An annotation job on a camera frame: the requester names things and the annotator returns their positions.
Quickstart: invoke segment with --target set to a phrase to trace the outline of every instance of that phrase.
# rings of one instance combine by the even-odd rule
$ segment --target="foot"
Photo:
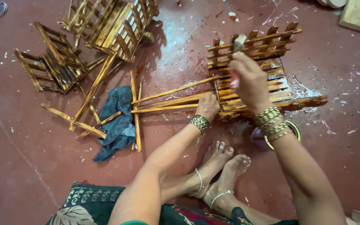
[[[198,168],[203,181],[203,188],[200,191],[201,181],[198,174],[194,171],[191,177],[191,182],[194,184],[192,190],[188,194],[196,194],[193,197],[201,199],[208,190],[208,186],[212,178],[224,167],[226,162],[233,155],[234,149],[232,147],[226,148],[224,142],[213,142],[204,156],[203,165]]]
[[[251,165],[251,159],[244,155],[236,155],[232,160],[228,161],[219,177],[219,180],[211,184],[204,196],[204,202],[210,207],[212,199],[221,193],[227,192],[228,190],[234,191],[234,185],[238,177],[247,171]],[[220,212],[225,208],[224,204],[229,203],[234,198],[233,194],[226,194],[218,197],[213,204],[213,209]]]

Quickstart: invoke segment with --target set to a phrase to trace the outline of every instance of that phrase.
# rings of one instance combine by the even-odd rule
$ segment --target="round wooden disc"
[[[328,0],[317,0],[322,6],[328,6]]]
[[[341,8],[347,4],[347,0],[327,0],[332,8]]]

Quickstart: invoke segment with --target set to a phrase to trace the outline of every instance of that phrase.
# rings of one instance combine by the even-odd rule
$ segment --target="hand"
[[[216,96],[211,93],[207,93],[204,99],[200,98],[195,115],[203,116],[209,121],[209,123],[212,123],[219,109],[220,106]]]
[[[238,73],[240,86],[236,92],[254,115],[272,106],[267,84],[267,74],[260,66],[243,53],[234,53],[229,67]]]

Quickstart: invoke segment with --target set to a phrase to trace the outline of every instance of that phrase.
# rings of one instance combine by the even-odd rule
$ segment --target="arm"
[[[230,67],[239,74],[242,88],[237,93],[254,115],[273,105],[267,90],[267,75],[255,61],[236,53]],[[346,224],[340,201],[326,175],[295,135],[284,135],[272,141],[272,146],[290,185],[300,224]]]
[[[219,111],[219,103],[212,94],[200,99],[196,115],[211,123]],[[158,147],[141,167],[136,178],[122,192],[109,219],[109,225],[139,220],[158,224],[161,207],[160,185],[169,169],[183,156],[186,148],[201,135],[193,124],[188,124],[162,146]]]

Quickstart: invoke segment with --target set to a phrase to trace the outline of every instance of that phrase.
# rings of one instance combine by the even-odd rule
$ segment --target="woman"
[[[78,224],[92,225],[346,224],[341,204],[327,177],[270,102],[265,72],[243,53],[236,53],[233,58],[229,66],[239,74],[242,87],[237,89],[237,94],[253,113],[256,125],[266,131],[271,140],[290,185],[298,221],[280,221],[234,197],[234,184],[248,169],[251,160],[243,154],[229,160],[234,149],[226,148],[223,142],[212,143],[203,165],[195,172],[183,177],[165,178],[171,166],[217,115],[217,99],[207,94],[200,99],[196,116],[190,124],[157,148],[125,189],[74,184],[64,207],[48,224],[65,224],[73,218],[78,219]],[[218,181],[210,185],[213,176],[221,169]],[[202,198],[222,216],[165,204],[184,194]]]

